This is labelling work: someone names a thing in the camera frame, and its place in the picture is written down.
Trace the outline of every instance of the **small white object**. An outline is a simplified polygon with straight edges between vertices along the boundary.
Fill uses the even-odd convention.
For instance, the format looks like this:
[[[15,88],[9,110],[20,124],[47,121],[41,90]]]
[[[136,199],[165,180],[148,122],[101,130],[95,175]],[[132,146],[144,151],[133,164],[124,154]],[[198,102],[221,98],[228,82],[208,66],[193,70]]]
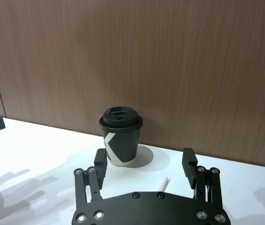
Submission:
[[[169,183],[170,183],[170,180],[171,180],[170,178],[166,177],[166,178],[164,179],[164,181],[162,182],[162,184],[161,184],[161,186],[160,186],[160,188],[159,188],[159,191],[165,192],[167,186],[168,186]]]

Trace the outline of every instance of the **black paper cup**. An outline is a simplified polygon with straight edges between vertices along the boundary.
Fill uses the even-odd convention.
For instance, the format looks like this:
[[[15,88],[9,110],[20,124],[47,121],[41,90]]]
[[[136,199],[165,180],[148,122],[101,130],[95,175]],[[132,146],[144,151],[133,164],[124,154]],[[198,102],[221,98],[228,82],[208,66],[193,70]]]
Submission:
[[[108,160],[116,166],[126,166],[136,158],[143,119],[129,107],[106,110],[99,120],[103,130]]]

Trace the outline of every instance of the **white table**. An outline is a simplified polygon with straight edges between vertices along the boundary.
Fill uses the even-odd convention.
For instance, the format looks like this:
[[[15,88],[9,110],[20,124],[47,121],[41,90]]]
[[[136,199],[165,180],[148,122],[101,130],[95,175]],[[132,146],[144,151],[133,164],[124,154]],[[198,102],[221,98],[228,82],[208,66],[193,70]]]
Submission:
[[[71,224],[73,171],[93,165],[97,149],[104,147],[103,138],[4,121],[6,129],[0,131],[0,225]],[[200,155],[197,159],[199,165],[221,170],[223,207],[233,225],[265,225],[265,167]],[[108,164],[101,195],[157,191],[169,177],[166,192],[192,197],[181,160],[182,152],[140,145],[132,168]]]

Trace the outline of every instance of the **bolt head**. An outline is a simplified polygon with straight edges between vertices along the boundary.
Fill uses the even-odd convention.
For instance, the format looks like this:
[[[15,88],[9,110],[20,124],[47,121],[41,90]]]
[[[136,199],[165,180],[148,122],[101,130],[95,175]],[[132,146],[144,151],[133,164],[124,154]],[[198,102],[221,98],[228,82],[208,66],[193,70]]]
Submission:
[[[203,172],[203,171],[205,170],[205,168],[204,168],[203,166],[199,166],[199,167],[198,167],[198,170],[199,170],[200,172]]]
[[[132,197],[133,197],[134,199],[138,199],[138,198],[140,198],[140,194],[139,194],[139,192],[134,192],[134,193],[132,194]]]
[[[225,223],[226,219],[222,214],[217,214],[215,216],[215,219],[219,222],[219,223]]]
[[[207,214],[206,214],[206,212],[199,210],[199,211],[197,211],[197,217],[199,219],[206,219],[207,218]]]
[[[79,223],[83,223],[85,222],[86,219],[87,219],[87,216],[85,214],[79,214],[76,221]]]
[[[104,217],[104,212],[101,211],[101,210],[97,211],[97,212],[95,213],[95,215],[94,215],[94,218],[97,219],[97,220],[100,220],[100,219],[102,219],[103,217]]]
[[[213,169],[212,169],[212,172],[213,172],[213,173],[219,173],[219,170],[218,170],[217,168],[213,168]]]
[[[159,199],[163,199],[163,198],[165,198],[165,194],[163,192],[159,192],[159,193],[157,193],[157,197]]]

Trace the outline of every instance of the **cup lid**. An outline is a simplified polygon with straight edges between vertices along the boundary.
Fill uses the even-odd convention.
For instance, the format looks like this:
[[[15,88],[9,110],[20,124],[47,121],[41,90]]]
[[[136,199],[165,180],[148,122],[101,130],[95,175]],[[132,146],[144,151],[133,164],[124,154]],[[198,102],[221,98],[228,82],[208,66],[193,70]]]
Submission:
[[[103,117],[99,120],[102,128],[123,129],[129,128],[136,124],[140,124],[138,128],[143,125],[142,118],[137,111],[130,107],[113,107],[107,109]]]

